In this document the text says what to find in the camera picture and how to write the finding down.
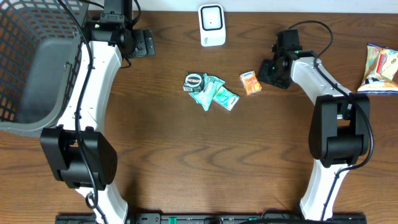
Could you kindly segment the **orange small packet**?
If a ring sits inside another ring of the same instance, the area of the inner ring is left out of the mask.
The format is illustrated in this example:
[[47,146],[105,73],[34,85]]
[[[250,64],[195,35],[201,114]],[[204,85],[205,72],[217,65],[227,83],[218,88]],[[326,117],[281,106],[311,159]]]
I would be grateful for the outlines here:
[[257,80],[254,70],[240,74],[239,79],[242,82],[247,95],[251,95],[262,90],[262,86]]

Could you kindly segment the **green tissue pack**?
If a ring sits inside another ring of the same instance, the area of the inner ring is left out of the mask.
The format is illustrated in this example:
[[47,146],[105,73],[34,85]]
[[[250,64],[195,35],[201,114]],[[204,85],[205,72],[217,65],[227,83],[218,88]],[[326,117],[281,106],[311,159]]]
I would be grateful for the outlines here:
[[213,97],[213,101],[222,106],[224,109],[231,111],[239,101],[239,95],[234,94],[222,86]]

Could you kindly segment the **round label dark packet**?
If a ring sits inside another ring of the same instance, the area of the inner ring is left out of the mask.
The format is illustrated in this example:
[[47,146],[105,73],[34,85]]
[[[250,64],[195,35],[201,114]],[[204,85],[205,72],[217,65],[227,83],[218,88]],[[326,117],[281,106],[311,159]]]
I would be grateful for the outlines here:
[[200,92],[205,87],[206,73],[187,72],[183,84],[183,91]]

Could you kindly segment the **teal snack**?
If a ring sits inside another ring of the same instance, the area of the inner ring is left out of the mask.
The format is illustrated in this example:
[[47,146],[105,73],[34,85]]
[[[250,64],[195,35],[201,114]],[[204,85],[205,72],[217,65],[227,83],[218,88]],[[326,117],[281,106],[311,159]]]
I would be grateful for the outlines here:
[[189,95],[196,101],[197,104],[202,105],[205,111],[208,111],[211,102],[213,101],[213,97],[224,84],[224,80],[208,75],[205,77],[204,89],[200,92],[189,93]]

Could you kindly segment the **yellow snack bag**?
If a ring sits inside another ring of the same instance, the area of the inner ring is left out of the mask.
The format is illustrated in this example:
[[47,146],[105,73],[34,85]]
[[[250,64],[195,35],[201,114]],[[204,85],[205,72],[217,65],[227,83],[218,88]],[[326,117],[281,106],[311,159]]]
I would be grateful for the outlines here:
[[367,45],[367,59],[358,93],[368,95],[396,95],[397,49],[374,43]]

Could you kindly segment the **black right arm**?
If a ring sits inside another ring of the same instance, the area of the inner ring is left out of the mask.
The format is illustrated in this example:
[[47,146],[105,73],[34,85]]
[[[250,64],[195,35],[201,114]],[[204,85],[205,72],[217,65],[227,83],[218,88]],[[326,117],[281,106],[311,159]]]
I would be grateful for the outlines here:
[[371,153],[369,98],[341,86],[314,51],[302,48],[296,29],[279,32],[271,51],[274,57],[262,62],[257,79],[281,89],[295,83],[314,105],[308,134],[314,163],[300,212],[306,220],[331,220],[344,177]]

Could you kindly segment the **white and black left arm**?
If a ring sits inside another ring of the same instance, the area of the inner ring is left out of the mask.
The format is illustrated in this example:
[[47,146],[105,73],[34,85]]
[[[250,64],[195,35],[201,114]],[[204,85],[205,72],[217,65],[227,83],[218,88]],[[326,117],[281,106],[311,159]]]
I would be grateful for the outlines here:
[[55,179],[82,195],[94,213],[61,221],[132,223],[114,180],[118,156],[104,136],[104,119],[122,61],[155,54],[152,31],[110,21],[88,21],[78,29],[83,43],[75,86],[56,127],[42,130],[40,145]]

